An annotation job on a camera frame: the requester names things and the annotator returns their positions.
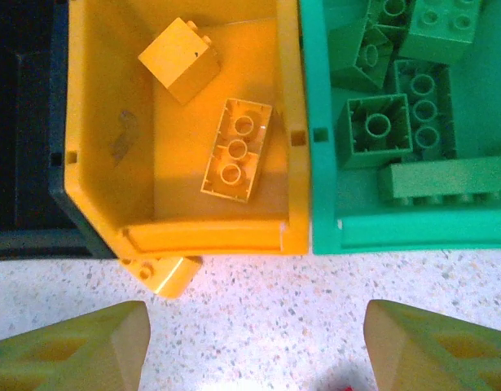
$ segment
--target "speckled floor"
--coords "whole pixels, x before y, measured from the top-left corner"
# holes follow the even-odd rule
[[[384,298],[501,330],[501,251],[206,257],[177,301],[113,261],[0,262],[0,339],[147,302],[141,390],[374,390],[366,304]]]

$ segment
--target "yellow toy brick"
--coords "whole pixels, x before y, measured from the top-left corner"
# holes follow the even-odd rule
[[[200,37],[193,22],[180,18],[138,58],[181,104],[203,90],[220,71],[209,37]]]
[[[367,307],[379,391],[501,391],[501,332],[392,301]]]
[[[0,340],[0,391],[135,391],[150,335],[127,301]]]
[[[122,259],[120,263],[156,295],[168,299],[180,297],[202,266],[201,257]]]
[[[267,104],[226,101],[201,185],[203,193],[248,202],[261,171],[271,115]]]

